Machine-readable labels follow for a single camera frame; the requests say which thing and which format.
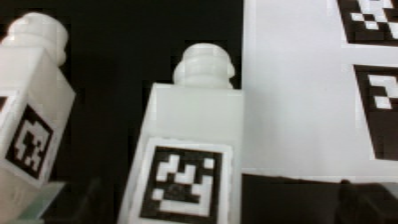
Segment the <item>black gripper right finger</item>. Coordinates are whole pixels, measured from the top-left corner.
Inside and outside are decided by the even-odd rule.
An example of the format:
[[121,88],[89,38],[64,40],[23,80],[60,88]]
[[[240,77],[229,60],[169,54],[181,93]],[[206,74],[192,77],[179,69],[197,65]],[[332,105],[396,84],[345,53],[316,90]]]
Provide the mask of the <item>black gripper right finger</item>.
[[398,184],[243,175],[241,224],[398,224]]

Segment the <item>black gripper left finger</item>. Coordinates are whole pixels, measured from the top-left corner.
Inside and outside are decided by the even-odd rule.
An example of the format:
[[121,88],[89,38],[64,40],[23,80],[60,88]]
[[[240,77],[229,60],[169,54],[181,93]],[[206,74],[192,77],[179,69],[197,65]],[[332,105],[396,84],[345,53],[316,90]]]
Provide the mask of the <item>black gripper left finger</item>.
[[99,178],[67,183],[42,213],[44,224],[115,224],[114,189]]

